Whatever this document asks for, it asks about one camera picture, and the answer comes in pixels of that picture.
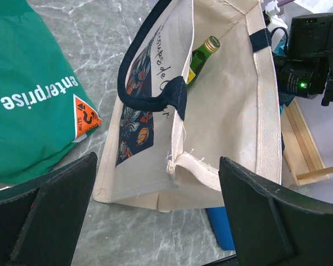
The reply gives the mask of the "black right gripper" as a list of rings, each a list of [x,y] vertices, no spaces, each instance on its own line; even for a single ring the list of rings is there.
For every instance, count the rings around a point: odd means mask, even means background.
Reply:
[[[287,55],[287,93],[333,103],[333,13],[294,17]]]

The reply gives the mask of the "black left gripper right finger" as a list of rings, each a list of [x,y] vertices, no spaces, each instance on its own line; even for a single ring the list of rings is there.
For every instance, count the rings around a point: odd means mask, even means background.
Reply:
[[[333,265],[333,204],[227,157],[219,179],[239,265]]]

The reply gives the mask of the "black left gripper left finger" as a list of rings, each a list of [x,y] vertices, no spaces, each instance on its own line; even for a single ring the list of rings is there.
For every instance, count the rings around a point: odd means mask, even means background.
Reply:
[[[92,152],[0,190],[0,265],[71,265],[97,161]]]

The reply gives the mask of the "green glass bottle gold cap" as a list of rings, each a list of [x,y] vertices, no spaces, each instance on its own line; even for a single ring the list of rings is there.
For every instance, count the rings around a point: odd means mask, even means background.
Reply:
[[[198,78],[202,68],[204,67],[206,61],[211,55],[216,53],[220,48],[220,42],[217,37],[209,36],[204,43],[195,49],[191,55],[191,61],[189,65],[188,78],[186,85],[191,88]]]

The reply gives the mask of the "beige canvas tote bag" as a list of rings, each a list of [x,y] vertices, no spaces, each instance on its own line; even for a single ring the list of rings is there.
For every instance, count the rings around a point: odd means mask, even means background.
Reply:
[[[220,48],[188,88],[192,52]],[[169,212],[224,204],[226,156],[281,182],[280,110],[260,1],[159,1],[120,65],[93,199]]]

